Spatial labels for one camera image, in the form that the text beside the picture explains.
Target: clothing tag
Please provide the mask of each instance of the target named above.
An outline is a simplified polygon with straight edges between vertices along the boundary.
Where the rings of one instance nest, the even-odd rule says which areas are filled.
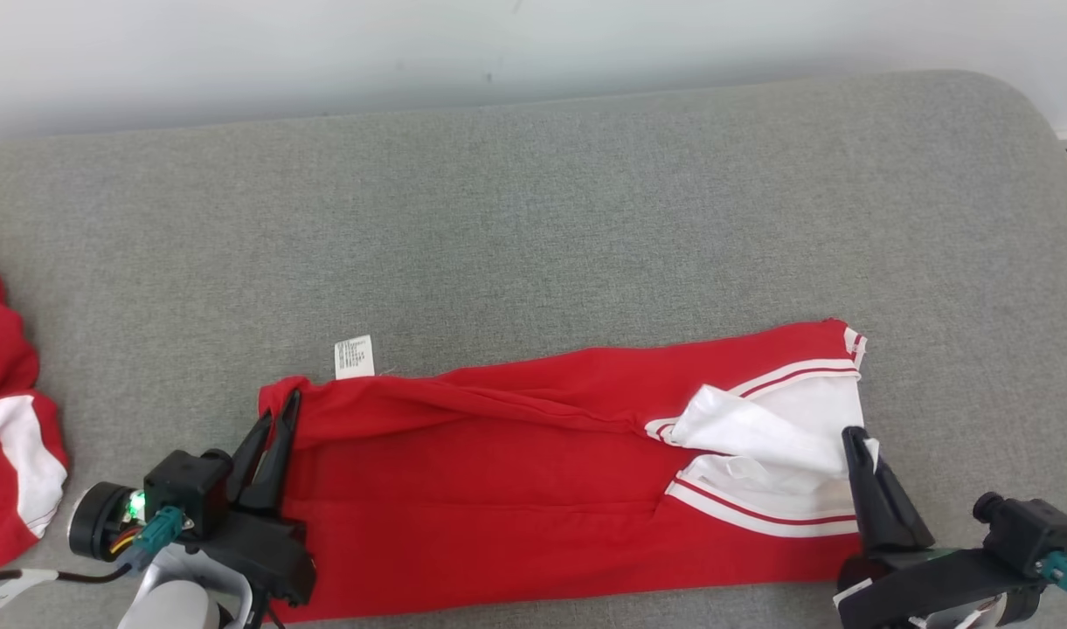
[[[0,609],[9,604],[22,591],[45,581],[54,581],[59,574],[54,569],[22,569],[21,577],[11,578],[0,587]]]
[[[335,343],[335,380],[375,374],[375,349],[369,335]]]
[[[851,587],[844,590],[843,593],[839,593],[835,597],[832,597],[832,604],[837,606],[837,609],[840,609],[840,601],[844,600],[844,598],[850,597],[855,593],[858,593],[858,591],[863,590],[867,585],[872,585],[872,580],[864,578],[863,581],[858,582],[856,585],[851,585]]]

